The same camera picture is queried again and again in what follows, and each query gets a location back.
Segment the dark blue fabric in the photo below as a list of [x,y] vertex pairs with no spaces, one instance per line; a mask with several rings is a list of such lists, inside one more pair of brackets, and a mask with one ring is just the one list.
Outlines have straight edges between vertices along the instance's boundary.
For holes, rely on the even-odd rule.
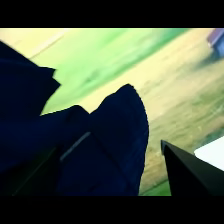
[[82,107],[40,116],[59,84],[53,69],[0,43],[0,173],[52,147],[59,155],[58,195],[138,195],[149,127],[135,89],[125,85],[88,114]]

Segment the grass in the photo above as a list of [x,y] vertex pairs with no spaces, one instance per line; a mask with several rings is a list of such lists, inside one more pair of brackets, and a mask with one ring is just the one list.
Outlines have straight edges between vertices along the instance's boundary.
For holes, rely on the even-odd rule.
[[91,112],[108,94],[132,84],[150,123],[140,194],[166,195],[167,183],[155,187],[167,179],[160,140],[192,153],[224,134],[224,61],[207,45],[211,30],[72,29],[32,58],[57,68],[62,83],[45,113],[75,103]]

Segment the green field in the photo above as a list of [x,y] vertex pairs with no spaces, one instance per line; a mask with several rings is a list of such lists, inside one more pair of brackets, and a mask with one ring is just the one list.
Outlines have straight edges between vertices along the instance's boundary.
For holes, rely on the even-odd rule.
[[132,84],[150,123],[140,195],[170,195],[160,140],[192,153],[224,134],[224,61],[208,47],[211,31],[70,29],[52,44],[62,29],[2,28],[0,38],[38,65],[57,69],[62,85],[44,113],[74,104],[91,112],[107,95]]

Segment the building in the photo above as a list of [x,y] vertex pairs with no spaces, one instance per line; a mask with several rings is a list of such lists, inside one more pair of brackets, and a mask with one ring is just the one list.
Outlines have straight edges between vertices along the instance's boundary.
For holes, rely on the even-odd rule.
[[215,28],[208,36],[207,41],[220,57],[224,57],[224,28]]

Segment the yellow field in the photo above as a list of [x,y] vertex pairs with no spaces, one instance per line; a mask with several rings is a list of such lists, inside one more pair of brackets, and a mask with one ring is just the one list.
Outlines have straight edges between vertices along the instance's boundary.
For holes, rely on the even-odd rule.
[[224,124],[224,116],[217,113],[214,100],[207,102],[207,99],[200,99],[203,93],[209,94],[224,86],[223,61],[203,65],[203,61],[206,62],[212,53],[206,42],[211,30],[188,31],[79,102],[91,112],[105,96],[122,85],[130,83],[137,89],[150,123],[141,192],[166,178],[165,163],[160,152],[161,139],[192,151],[198,140]]

